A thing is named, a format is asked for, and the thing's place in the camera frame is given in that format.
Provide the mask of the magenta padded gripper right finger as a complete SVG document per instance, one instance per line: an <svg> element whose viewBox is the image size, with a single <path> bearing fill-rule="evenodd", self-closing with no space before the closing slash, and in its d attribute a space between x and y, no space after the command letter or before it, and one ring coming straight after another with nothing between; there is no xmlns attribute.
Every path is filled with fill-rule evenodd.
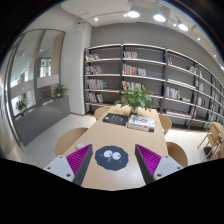
<svg viewBox="0 0 224 224"><path fill-rule="evenodd" d="M135 145L135 156L146 184L182 169L182 166L169 155L160 156L138 144Z"/></svg>

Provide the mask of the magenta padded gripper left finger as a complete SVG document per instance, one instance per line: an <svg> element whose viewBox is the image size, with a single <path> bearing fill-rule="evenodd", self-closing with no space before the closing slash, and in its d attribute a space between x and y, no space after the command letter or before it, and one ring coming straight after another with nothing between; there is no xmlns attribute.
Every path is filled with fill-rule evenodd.
<svg viewBox="0 0 224 224"><path fill-rule="evenodd" d="M81 186L92 155L92 145L89 144L68 156L57 156L44 170Z"/></svg>

